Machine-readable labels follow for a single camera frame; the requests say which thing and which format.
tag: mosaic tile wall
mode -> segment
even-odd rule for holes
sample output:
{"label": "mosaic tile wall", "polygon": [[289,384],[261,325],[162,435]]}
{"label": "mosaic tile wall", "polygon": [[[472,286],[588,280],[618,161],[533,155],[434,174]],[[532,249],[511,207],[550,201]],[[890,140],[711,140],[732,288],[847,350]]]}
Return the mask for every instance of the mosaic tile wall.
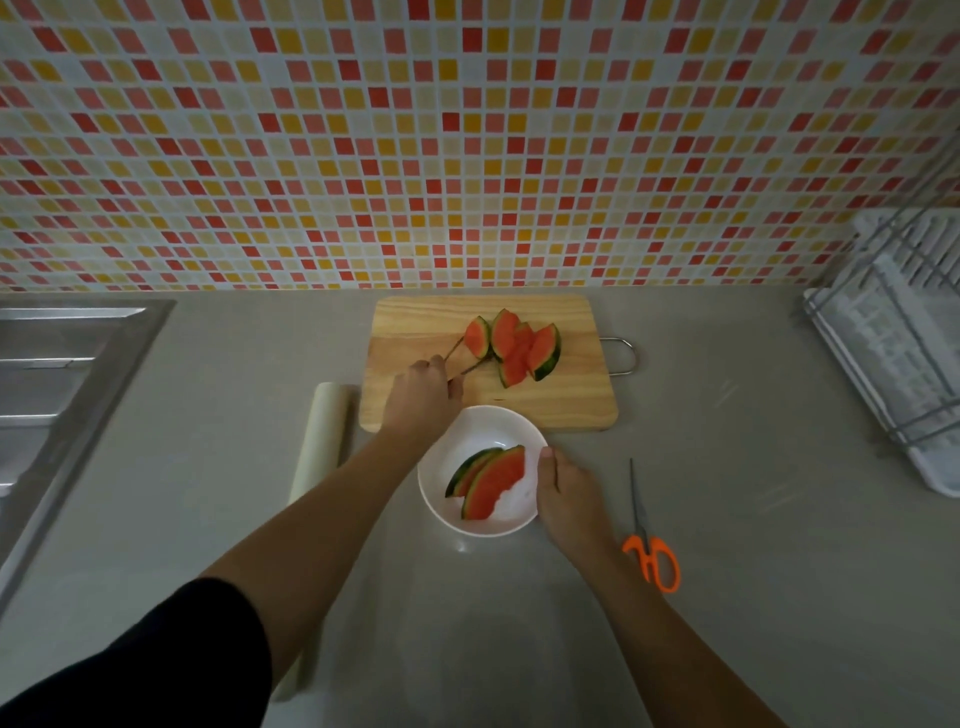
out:
{"label": "mosaic tile wall", "polygon": [[0,0],[0,290],[808,282],[957,8]]}

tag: white dish drainer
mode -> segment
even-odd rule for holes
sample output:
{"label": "white dish drainer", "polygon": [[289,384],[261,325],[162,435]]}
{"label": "white dish drainer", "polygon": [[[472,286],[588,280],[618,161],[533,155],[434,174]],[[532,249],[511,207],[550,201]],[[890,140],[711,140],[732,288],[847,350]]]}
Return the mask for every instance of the white dish drainer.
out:
{"label": "white dish drainer", "polygon": [[960,497],[960,208],[933,206],[960,182],[956,141],[903,206],[860,212],[846,266],[804,292],[804,311],[891,440],[950,497]]}

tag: forearm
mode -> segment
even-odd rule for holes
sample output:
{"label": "forearm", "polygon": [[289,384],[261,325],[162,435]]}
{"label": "forearm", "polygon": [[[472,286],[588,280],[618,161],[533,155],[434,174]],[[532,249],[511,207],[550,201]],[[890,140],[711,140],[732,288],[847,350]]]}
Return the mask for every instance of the forearm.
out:
{"label": "forearm", "polygon": [[783,726],[616,544],[578,565],[603,606],[654,724]]}
{"label": "forearm", "polygon": [[251,601],[270,644],[274,683],[323,620],[421,450],[399,434],[378,433],[204,572],[234,584]]}

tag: watermelon slice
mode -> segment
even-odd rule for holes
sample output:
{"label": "watermelon slice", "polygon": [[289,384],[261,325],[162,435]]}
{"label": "watermelon slice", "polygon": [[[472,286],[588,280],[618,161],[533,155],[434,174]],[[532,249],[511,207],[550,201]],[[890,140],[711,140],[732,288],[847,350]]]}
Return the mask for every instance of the watermelon slice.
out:
{"label": "watermelon slice", "polygon": [[560,330],[553,324],[543,327],[534,335],[533,345],[527,353],[527,367],[540,381],[550,374],[560,361]]}
{"label": "watermelon slice", "polygon": [[527,355],[534,343],[534,330],[529,324],[520,324],[514,331],[514,347],[503,361],[497,364],[500,383],[510,389],[527,378]]}
{"label": "watermelon slice", "polygon": [[478,359],[487,358],[487,354],[490,353],[490,324],[483,316],[477,316],[467,326],[464,344]]}
{"label": "watermelon slice", "polygon": [[502,308],[493,319],[490,341],[497,361],[503,361],[513,350],[514,332],[519,323],[520,317],[506,308]]}
{"label": "watermelon slice", "polygon": [[523,477],[526,458],[523,445],[494,455],[473,478],[460,510],[461,518],[464,521],[488,519],[500,496]]}
{"label": "watermelon slice", "polygon": [[473,478],[483,470],[487,462],[503,452],[503,448],[487,448],[474,453],[464,461],[464,464],[457,468],[457,472],[450,478],[449,485],[446,486],[446,497],[463,497],[467,494],[470,483]]}

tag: metal handle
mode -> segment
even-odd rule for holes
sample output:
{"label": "metal handle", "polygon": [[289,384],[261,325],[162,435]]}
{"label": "metal handle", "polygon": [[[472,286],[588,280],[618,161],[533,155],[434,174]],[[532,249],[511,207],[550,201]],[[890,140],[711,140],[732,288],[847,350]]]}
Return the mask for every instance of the metal handle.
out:
{"label": "metal handle", "polygon": [[621,339],[619,336],[601,336],[600,341],[619,341],[621,344],[626,345],[627,349],[630,350],[630,353],[634,355],[634,366],[632,366],[626,372],[610,372],[610,376],[626,376],[631,375],[636,371],[636,368],[640,365],[640,357],[636,355],[636,349],[634,349],[633,344],[626,339]]}

